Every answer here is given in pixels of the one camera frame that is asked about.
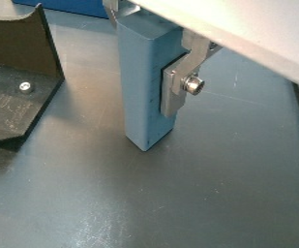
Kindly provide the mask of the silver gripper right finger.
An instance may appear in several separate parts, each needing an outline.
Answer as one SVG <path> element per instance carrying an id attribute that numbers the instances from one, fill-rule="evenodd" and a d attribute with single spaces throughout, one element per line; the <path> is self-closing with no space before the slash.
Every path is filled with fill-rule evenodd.
<path id="1" fill-rule="evenodd" d="M 222 49 L 189 29 L 183 30 L 182 46 L 187 53 L 163 70 L 161 112 L 166 117 L 177 114 L 189 94 L 195 96 L 202 91 L 205 80 L 198 76 L 201 65 Z"/>

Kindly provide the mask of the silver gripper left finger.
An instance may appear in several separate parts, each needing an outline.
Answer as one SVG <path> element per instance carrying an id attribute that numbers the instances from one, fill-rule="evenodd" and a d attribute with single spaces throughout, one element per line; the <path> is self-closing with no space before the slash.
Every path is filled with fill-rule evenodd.
<path id="1" fill-rule="evenodd" d="M 107 17 L 113 27 L 117 27 L 117 20 L 119 18 L 121 0 L 103 0 L 103 6 L 107 12 Z"/>

